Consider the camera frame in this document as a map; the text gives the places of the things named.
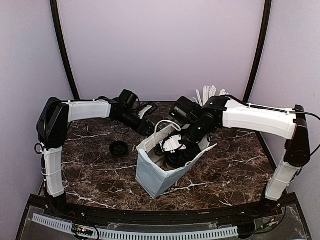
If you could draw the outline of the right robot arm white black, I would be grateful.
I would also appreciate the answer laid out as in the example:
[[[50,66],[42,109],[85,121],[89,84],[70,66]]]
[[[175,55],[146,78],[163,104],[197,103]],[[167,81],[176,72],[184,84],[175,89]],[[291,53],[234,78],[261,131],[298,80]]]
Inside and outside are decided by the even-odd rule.
[[[174,104],[170,115],[187,125],[161,143],[168,152],[168,164],[179,168],[190,162],[200,152],[198,144],[217,129],[237,128],[268,133],[286,140],[284,155],[269,180],[265,198],[255,205],[255,213],[266,217],[275,208],[287,186],[310,161],[309,131],[304,108],[273,108],[245,103],[232,95],[213,96],[204,106],[182,96]]]

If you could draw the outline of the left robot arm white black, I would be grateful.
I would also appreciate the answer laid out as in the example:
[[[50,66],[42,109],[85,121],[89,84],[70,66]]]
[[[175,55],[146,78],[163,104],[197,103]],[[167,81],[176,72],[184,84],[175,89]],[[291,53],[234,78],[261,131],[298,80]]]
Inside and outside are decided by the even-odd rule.
[[[60,100],[51,97],[36,124],[38,143],[35,151],[42,156],[41,170],[47,193],[57,198],[65,193],[62,178],[62,151],[69,124],[87,119],[116,120],[143,137],[155,131],[154,123],[144,115],[139,115],[141,107],[134,108],[138,96],[123,90],[114,99],[101,96],[86,100]]]

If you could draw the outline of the black plastic cup lid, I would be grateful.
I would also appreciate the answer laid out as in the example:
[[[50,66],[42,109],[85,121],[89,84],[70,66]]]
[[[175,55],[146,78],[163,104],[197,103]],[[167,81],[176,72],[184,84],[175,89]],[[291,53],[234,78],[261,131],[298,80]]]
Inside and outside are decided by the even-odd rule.
[[[126,142],[117,140],[109,146],[109,151],[114,158],[127,157],[129,155],[129,146]]]

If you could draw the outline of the white paper takeout bag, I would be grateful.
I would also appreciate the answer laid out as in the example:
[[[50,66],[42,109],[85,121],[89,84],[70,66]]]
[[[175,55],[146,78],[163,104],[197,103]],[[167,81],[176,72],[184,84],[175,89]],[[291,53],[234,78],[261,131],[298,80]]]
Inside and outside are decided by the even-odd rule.
[[[154,130],[153,134],[143,140],[137,147],[137,167],[136,167],[136,181],[144,188],[144,190],[153,198],[157,198],[174,185],[180,178],[182,178],[204,153],[212,150],[216,147],[216,144],[210,145],[206,138],[198,144],[200,152],[188,161],[182,167],[173,169],[165,163],[163,156],[156,156],[154,148],[165,137],[173,133],[175,130],[180,132],[186,129],[186,126],[180,127],[177,123],[171,120],[161,120],[156,124],[156,127],[160,123],[167,122],[168,126],[162,130]]]

